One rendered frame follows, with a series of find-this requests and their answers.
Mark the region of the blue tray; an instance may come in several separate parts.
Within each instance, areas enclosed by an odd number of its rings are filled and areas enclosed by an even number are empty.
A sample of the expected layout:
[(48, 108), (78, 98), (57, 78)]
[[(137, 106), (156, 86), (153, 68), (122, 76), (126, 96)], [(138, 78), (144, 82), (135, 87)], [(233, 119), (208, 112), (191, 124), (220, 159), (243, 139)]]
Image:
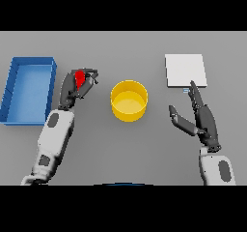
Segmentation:
[(0, 124), (43, 126), (51, 110), (56, 70), (53, 57), (13, 57), (0, 104)]

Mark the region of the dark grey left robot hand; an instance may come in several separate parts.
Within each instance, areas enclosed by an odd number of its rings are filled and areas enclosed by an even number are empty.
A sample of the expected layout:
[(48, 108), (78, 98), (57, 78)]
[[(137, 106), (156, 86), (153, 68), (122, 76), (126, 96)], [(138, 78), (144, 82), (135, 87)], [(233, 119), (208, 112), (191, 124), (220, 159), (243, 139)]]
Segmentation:
[[(85, 73), (85, 82), (80, 89), (77, 89), (74, 74), (79, 70)], [(83, 68), (68, 72), (61, 87), (58, 109), (68, 111), (73, 108), (77, 99), (83, 99), (90, 89), (95, 84), (98, 84), (98, 81), (96, 80), (97, 77), (98, 70), (95, 69)]]

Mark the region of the pale square measuring scale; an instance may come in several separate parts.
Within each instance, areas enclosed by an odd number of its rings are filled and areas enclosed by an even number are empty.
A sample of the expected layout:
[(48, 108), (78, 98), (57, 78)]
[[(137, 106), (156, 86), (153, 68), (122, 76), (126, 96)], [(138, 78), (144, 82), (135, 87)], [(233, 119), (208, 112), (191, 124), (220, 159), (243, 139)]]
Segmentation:
[(165, 69), (168, 88), (188, 88), (191, 81), (200, 88), (207, 87), (202, 54), (166, 54)]

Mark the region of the yellow bowl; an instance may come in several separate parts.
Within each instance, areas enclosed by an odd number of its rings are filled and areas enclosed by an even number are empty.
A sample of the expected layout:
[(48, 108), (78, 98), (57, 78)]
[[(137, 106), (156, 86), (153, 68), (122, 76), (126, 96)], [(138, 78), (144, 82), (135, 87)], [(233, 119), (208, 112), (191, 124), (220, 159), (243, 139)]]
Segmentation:
[(143, 84), (127, 79), (114, 86), (110, 93), (110, 104), (116, 118), (131, 123), (146, 112), (149, 94)]

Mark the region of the red beaker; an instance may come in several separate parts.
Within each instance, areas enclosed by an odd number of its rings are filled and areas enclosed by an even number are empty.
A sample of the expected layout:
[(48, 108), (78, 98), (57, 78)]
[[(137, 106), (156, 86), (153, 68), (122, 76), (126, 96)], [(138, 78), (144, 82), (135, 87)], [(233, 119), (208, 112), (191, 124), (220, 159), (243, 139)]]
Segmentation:
[(80, 87), (84, 84), (85, 82), (85, 73), (81, 70), (76, 71), (74, 74), (75, 77), (75, 84), (76, 88), (80, 89)]

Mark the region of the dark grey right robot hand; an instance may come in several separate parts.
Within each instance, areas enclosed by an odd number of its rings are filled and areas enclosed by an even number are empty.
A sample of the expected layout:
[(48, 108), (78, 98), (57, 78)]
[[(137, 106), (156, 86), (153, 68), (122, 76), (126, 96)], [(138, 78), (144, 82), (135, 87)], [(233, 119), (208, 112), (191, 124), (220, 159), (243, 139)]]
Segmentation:
[(172, 124), (190, 136), (198, 136), (209, 153), (219, 152), (221, 144), (219, 143), (214, 116), (208, 105), (203, 102), (199, 88), (193, 80), (190, 81), (188, 96), (194, 111), (195, 123), (179, 115), (176, 108), (170, 105), (169, 113)]

